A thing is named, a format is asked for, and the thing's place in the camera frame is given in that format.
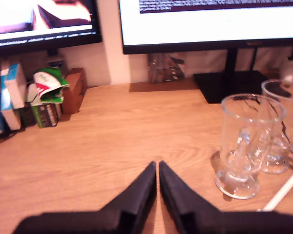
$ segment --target glass base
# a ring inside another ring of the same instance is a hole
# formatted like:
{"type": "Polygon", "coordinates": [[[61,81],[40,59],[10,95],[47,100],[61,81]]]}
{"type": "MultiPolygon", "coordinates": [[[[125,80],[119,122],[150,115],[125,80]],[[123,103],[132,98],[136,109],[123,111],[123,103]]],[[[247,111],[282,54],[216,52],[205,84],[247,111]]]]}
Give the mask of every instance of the glass base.
{"type": "Polygon", "coordinates": [[[215,174],[215,183],[224,194],[237,199],[252,198],[259,191],[257,179],[251,175],[236,177],[230,169],[218,171],[215,174]]]}
{"type": "Polygon", "coordinates": [[[283,156],[268,155],[263,160],[261,171],[270,174],[281,174],[287,171],[288,167],[289,163],[283,156]]]}

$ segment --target desk surface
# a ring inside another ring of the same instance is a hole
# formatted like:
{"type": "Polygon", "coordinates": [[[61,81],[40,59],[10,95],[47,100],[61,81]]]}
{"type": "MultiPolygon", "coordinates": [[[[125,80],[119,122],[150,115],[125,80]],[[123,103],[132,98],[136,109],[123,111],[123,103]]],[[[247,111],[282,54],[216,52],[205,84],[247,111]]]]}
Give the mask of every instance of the desk surface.
{"type": "MultiPolygon", "coordinates": [[[[260,172],[252,199],[223,195],[214,183],[221,116],[191,79],[88,89],[80,112],[57,127],[30,127],[0,143],[0,234],[28,215],[98,210],[153,160],[220,210],[263,208],[293,170],[260,172]]],[[[293,188],[277,210],[293,214],[293,188]]],[[[159,194],[144,233],[177,233],[159,194]]]]}

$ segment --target glass handle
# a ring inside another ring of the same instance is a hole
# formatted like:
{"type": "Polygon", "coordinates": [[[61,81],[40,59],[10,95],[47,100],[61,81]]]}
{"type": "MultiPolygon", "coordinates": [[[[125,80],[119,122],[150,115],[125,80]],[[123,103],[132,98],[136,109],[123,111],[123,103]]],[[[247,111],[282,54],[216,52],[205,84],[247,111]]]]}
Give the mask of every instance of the glass handle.
{"type": "Polygon", "coordinates": [[[251,141],[251,133],[247,128],[243,128],[240,131],[240,134],[238,136],[237,140],[237,149],[236,149],[236,160],[234,161],[234,170],[237,171],[238,173],[243,172],[244,170],[244,164],[245,164],[245,159],[247,156],[247,149],[248,145],[250,144],[251,141]]]}

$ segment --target small box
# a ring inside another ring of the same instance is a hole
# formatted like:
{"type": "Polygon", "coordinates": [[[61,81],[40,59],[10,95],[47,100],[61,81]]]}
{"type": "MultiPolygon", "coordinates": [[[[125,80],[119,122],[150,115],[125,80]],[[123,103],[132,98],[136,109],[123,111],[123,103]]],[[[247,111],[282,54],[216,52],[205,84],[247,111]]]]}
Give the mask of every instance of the small box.
{"type": "Polygon", "coordinates": [[[10,93],[13,109],[23,108],[26,101],[26,78],[21,64],[10,66],[4,83],[10,93]]]}
{"type": "Polygon", "coordinates": [[[39,99],[36,84],[31,84],[28,87],[27,101],[31,105],[40,128],[57,126],[61,116],[60,104],[43,104],[39,99]]]}
{"type": "Polygon", "coordinates": [[[84,69],[73,68],[70,70],[66,80],[69,82],[69,87],[63,89],[63,114],[74,114],[79,111],[87,90],[84,69]]]}

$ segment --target bright screen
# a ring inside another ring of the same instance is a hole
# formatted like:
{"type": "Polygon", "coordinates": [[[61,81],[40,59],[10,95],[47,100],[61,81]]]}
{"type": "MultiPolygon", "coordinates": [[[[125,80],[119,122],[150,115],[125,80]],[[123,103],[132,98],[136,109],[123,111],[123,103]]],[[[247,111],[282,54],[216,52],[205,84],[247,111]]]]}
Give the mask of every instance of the bright screen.
{"type": "Polygon", "coordinates": [[[124,45],[293,38],[293,0],[120,0],[124,45]]]}
{"type": "Polygon", "coordinates": [[[96,34],[93,0],[0,0],[0,47],[96,34]]]}

